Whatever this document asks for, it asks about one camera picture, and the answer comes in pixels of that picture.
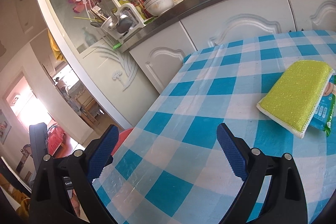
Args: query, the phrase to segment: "poster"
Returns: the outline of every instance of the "poster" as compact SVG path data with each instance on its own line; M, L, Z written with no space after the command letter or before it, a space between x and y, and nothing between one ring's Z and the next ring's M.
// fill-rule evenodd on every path
M10 129L11 129L11 125L9 124L8 120L6 119L2 110L0 109L0 142L2 144L5 142L5 139Z

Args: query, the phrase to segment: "checkered tablecloth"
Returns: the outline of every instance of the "checkered tablecloth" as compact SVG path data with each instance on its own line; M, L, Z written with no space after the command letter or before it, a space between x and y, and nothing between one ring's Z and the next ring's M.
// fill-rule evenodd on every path
M256 104L293 62L321 60L336 68L335 53L331 31L268 35L194 52L94 181L99 197L120 224L219 223L242 185L216 140L225 122L266 155L293 155L311 222L336 188L336 133L327 138L309 127L299 139Z

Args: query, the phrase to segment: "red cloth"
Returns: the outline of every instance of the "red cloth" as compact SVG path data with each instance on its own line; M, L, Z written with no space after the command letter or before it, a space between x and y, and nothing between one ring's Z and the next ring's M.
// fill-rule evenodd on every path
M118 150L118 148L121 146L121 144L127 139L128 135L130 135L130 133L132 132L134 128L129 128L124 130L123 132L119 133L119 140L117 142L117 144L115 145L115 148L113 149L111 155L113 156L114 153Z
M65 134L64 130L58 125L56 125L56 127L51 128L48 131L47 147L48 147L48 153L50 155L55 154L56 150L63 142L64 134Z

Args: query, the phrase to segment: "spice rack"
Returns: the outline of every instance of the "spice rack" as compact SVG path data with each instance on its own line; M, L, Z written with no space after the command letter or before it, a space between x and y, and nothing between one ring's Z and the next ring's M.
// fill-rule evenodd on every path
M124 34L118 33L115 29L112 31L107 31L112 37L120 42L120 44L123 44L123 42L130 37L134 32L136 32L138 29L145 27L145 22L148 20L144 20L137 9L134 7L131 3L125 3L123 5L120 5L119 0L111 0L113 4L115 5L117 11L115 12L115 15L127 15L133 20L133 25L130 27L128 32Z

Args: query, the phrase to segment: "blue plastic package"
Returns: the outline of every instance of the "blue plastic package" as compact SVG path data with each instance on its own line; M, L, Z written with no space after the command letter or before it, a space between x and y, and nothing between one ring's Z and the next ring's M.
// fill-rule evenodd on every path
M331 120L334 115L335 106L335 76L332 75L324 90L319 106L317 107L313 118L310 121L310 126L324 131L327 137L331 132Z

